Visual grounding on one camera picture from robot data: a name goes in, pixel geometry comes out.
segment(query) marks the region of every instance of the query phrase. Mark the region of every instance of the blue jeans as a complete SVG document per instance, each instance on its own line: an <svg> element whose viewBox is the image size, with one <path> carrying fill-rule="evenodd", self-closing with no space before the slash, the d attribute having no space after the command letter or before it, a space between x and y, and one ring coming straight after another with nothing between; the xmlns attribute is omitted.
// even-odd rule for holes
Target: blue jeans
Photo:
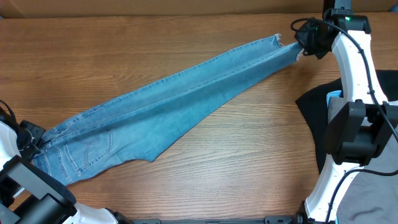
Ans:
<svg viewBox="0 0 398 224"><path fill-rule="evenodd" d="M221 105L294 63L300 50L280 47L273 35L95 106L48 130L34 165L67 185L127 160L153 161Z"/></svg>

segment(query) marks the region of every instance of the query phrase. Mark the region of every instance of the jeans pocket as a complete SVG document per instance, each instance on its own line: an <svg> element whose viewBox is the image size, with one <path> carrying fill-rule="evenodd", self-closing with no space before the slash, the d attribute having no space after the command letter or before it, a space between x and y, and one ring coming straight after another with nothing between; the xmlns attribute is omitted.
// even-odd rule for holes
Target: jeans pocket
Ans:
<svg viewBox="0 0 398 224"><path fill-rule="evenodd" d="M112 151L112 131L95 131L67 141L66 156L80 176Z"/></svg>

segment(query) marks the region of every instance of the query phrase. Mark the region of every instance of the wood grain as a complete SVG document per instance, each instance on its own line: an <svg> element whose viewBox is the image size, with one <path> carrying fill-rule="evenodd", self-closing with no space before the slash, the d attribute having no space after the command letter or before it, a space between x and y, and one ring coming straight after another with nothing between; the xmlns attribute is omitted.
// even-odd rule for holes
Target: wood grain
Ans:
<svg viewBox="0 0 398 224"><path fill-rule="evenodd" d="M398 69L397 14L367 13L373 60ZM0 20L0 97L51 128L115 96L281 33L318 14ZM222 106L153 162L132 161L69 186L79 202L129 218L289 214L318 179L295 100L339 77L332 54L300 60Z"/></svg>

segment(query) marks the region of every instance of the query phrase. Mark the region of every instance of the black cable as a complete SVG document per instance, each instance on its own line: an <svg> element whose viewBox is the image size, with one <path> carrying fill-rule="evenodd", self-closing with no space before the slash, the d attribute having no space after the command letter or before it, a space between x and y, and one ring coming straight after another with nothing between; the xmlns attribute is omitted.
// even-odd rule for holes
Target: black cable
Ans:
<svg viewBox="0 0 398 224"><path fill-rule="evenodd" d="M4 106L6 106L6 108L7 108L7 110L8 110L8 113L10 113L11 118L12 118L14 121L17 121L17 118L15 117L14 112L12 112L12 110L11 110L11 108L8 106L8 104L7 104L6 102L4 102L3 100L0 100L0 103L4 104Z"/></svg>
<svg viewBox="0 0 398 224"><path fill-rule="evenodd" d="M297 19L297 20L295 20L295 21L293 21L293 22L291 23L290 28L291 28L293 31L296 31L296 32L307 32L308 30L297 30L297 29L294 28L294 24L296 24L296 23L298 23L298 22L301 22L301 21L313 21L313 22L317 22L317 23L326 24L326 25L328 25L328 26L330 26L330 27L333 27L334 29L340 31L340 32L341 32L342 34L344 34L347 38L349 38L350 41L352 41L352 43L353 43L353 44L355 45L355 47L358 49L358 53L361 54L362 59L363 59L363 62L364 62L364 64L365 64L366 76L367 76L368 85L369 85L369 93L368 93L368 94L371 95L371 98L372 98L374 104L377 106L377 108L378 108L378 110L379 110L379 112L380 112L380 115L382 116L384 122L387 123L388 127L389 127L390 130L392 131L392 135L394 135L396 141L398 142L398 134L397 134L397 132L395 131L395 129L394 129L394 127L392 126L391 122L388 120L387 115L385 114L385 112L384 112L383 109L381 108L379 102L377 102L376 97L374 96L374 90L373 90L373 85L372 85L372 80L371 80L371 72L370 72L368 60L366 59L364 50L363 50L363 49L361 48L361 46L357 43L357 41L355 41L355 39L354 39L351 35L349 35L345 30L343 30L342 28L340 28L340 27L338 27L338 26L336 26L336 25L334 25L334 24L332 24L332 23L329 23L329 22L327 22L327 21L323 21L323 20L315 19L315 18L302 18L302 19ZM380 176L384 176L384 177L390 177L390 176L393 176L393 175L397 175L397 174L398 174L398 169L397 169L396 171L394 171L394 172L388 172L388 173L385 173L385 172L378 172L378 171L368 170L368 169L355 169L355 170L350 170L350 171L348 171L347 173L345 173L344 176L341 178L341 180L338 182L338 184L337 184L337 186L336 186L336 188L335 188L335 191L333 192L333 195L331 196L330 203L329 203L328 214L326 215L325 223L328 223L328 222L329 222L330 213L331 213L331 210L332 210L332 208L333 208L333 202L335 201L335 198L336 198L338 189L341 187L341 185L343 184L344 180L345 180L350 174L352 174L353 172L365 172L365 173L368 173L368 174L375 174L375 175L380 175Z"/></svg>

